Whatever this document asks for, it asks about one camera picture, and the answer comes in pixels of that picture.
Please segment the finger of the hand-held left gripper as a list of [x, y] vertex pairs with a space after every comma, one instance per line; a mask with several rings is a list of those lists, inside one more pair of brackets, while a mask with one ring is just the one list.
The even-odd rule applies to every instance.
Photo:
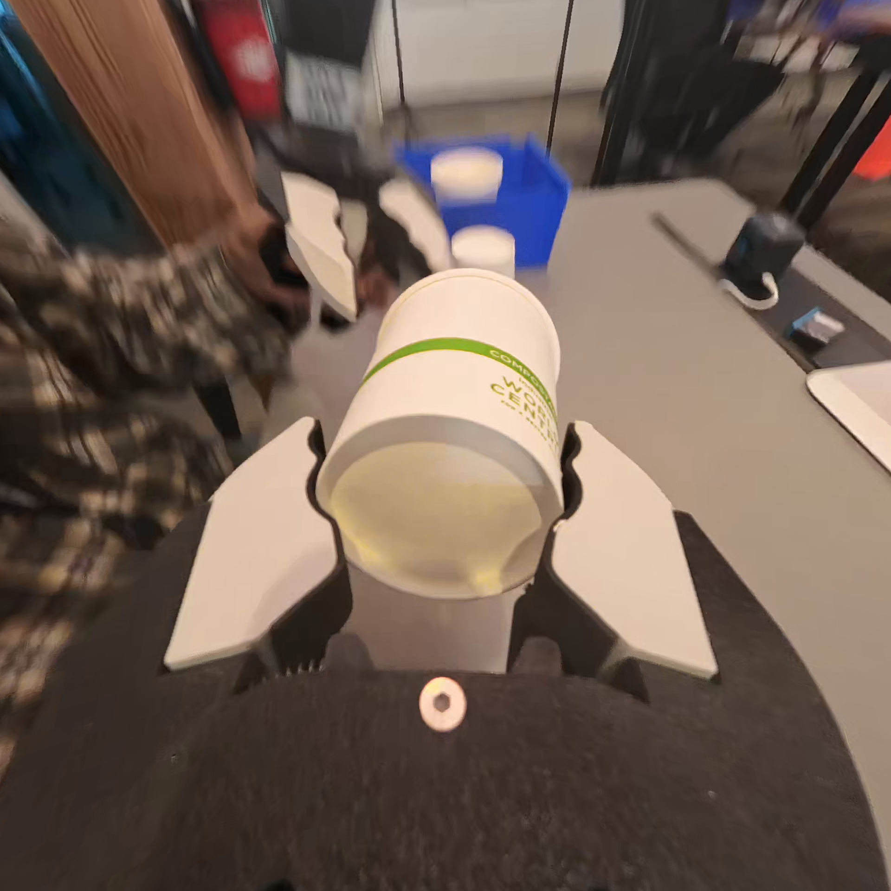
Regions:
[[282, 186], [291, 259], [323, 307], [345, 322], [355, 322], [355, 267], [340, 228], [340, 197], [306, 174], [282, 172]]
[[430, 273], [452, 268], [451, 237], [439, 209], [412, 179], [394, 177], [379, 189], [379, 205], [386, 217], [401, 226]]

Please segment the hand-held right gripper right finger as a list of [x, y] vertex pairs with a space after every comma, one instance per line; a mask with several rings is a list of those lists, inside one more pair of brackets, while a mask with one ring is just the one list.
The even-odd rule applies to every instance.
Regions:
[[655, 665], [704, 682], [719, 675], [673, 505], [588, 422], [567, 427], [565, 510], [514, 605], [508, 670], [549, 640], [564, 674], [640, 682]]

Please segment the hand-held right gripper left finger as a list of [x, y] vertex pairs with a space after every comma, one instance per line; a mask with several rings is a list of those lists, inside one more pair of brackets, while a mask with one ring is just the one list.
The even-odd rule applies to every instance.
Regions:
[[353, 605], [340, 530], [316, 498], [325, 455], [320, 422], [302, 418], [212, 496], [168, 671], [251, 653], [273, 674], [321, 667]]

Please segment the white paper cup green band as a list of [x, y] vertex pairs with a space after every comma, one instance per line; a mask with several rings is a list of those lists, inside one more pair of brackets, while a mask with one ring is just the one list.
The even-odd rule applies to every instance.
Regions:
[[349, 562], [430, 599], [529, 582], [564, 509], [560, 370], [550, 316], [510, 278], [455, 269], [403, 292], [316, 480]]
[[503, 175], [502, 154], [481, 146], [442, 150], [430, 160], [430, 183], [440, 204], [493, 202]]
[[513, 280], [516, 275], [516, 242], [507, 230], [496, 226], [467, 226], [451, 239], [454, 268], [483, 270]]

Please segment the blue plastic bin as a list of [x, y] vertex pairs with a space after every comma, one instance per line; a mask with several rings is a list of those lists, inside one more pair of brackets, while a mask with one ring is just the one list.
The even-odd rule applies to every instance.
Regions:
[[496, 135], [398, 142], [394, 155], [397, 166], [433, 193], [434, 157], [443, 151], [470, 148], [490, 150], [501, 156], [501, 184], [496, 196], [488, 201], [436, 198], [448, 234], [454, 236], [471, 226], [502, 229], [514, 239], [516, 269], [546, 267], [572, 184], [534, 136], [523, 141]]

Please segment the person's left forearm plaid sleeve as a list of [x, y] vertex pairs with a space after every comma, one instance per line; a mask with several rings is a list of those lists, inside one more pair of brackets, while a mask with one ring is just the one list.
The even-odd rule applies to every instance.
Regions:
[[264, 211], [157, 257], [69, 253], [2, 221], [1, 770], [82, 627], [232, 472], [226, 448], [148, 408], [278, 373], [309, 295], [276, 284]]

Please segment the red fire extinguisher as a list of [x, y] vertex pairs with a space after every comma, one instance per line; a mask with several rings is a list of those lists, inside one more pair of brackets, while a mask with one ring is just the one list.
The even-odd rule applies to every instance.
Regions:
[[205, 38], [233, 103], [249, 123], [281, 120], [281, 75], [262, 3], [200, 2]]

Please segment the small blue black gadget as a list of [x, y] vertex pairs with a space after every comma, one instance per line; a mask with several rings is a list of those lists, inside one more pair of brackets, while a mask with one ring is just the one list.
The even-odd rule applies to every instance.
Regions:
[[791, 323], [787, 340], [806, 353], [816, 353], [845, 331], [843, 322], [815, 307]]

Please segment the small black cube device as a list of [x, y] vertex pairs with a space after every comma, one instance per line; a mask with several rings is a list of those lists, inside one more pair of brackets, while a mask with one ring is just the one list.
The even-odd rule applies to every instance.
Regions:
[[778, 297], [778, 281], [806, 242], [805, 230], [775, 210], [759, 211], [742, 226], [721, 264], [723, 280], [760, 306]]

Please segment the wooden post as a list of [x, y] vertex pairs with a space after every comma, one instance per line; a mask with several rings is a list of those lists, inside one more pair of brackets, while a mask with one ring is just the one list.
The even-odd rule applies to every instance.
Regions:
[[212, 106], [162, 2], [11, 5], [164, 245], [199, 239], [257, 204], [244, 127]]

